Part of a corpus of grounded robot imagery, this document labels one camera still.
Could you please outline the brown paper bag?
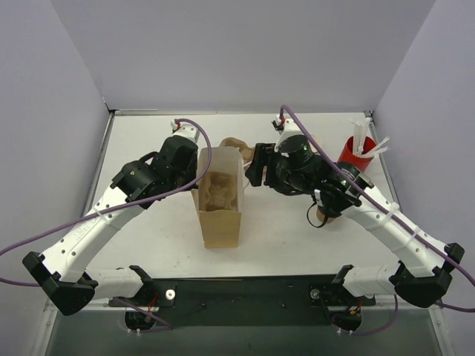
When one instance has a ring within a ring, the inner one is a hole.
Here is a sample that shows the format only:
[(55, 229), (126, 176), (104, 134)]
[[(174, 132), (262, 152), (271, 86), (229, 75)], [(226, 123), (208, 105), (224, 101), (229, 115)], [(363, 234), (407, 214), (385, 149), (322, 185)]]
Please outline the brown paper bag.
[(234, 147), (202, 149), (197, 172), (205, 171), (191, 192), (206, 248), (239, 245), (243, 210), (243, 157)]

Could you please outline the single brown cup carrier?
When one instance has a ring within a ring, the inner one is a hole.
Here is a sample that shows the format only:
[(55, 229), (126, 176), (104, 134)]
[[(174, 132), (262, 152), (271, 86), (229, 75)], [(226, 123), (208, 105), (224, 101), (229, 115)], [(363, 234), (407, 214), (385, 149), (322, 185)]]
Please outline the single brown cup carrier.
[(201, 211), (237, 211), (238, 186), (234, 176), (207, 172), (199, 188)]

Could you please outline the brown paper coffee cup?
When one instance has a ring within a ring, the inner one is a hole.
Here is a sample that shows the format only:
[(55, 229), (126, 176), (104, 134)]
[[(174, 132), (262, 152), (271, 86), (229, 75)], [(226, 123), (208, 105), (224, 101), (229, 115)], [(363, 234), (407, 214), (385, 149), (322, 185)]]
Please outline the brown paper coffee cup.
[(331, 223), (334, 220), (334, 218), (328, 217), (327, 215), (325, 215), (324, 212), (319, 207), (317, 207), (315, 216), (322, 224)]

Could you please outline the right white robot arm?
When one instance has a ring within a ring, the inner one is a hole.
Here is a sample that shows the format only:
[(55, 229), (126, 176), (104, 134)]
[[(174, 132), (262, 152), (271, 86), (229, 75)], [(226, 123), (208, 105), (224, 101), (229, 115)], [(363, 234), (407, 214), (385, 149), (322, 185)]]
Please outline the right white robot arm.
[(432, 306), (452, 281), (454, 267), (446, 259), (459, 262), (464, 249), (424, 234), (356, 166), (339, 162), (337, 167), (342, 175), (312, 152), (305, 136), (296, 135), (280, 146), (258, 143), (246, 177), (254, 187), (265, 185), (286, 196), (310, 195), (325, 223), (340, 216), (351, 219), (398, 257), (391, 266), (342, 267), (333, 282), (349, 294), (396, 294), (414, 306)]

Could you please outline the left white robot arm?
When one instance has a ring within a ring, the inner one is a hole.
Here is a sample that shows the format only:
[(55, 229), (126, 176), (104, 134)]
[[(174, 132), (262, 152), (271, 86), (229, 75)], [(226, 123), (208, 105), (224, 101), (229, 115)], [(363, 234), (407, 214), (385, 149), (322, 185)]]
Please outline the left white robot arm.
[(140, 306), (155, 297), (154, 280), (139, 266), (98, 270), (88, 265), (116, 233), (151, 206), (150, 197), (190, 185), (196, 177), (197, 141), (197, 135), (175, 133), (160, 151), (125, 164), (91, 209), (94, 218), (76, 224), (42, 253), (24, 257), (25, 268), (64, 316), (95, 299), (122, 297)]

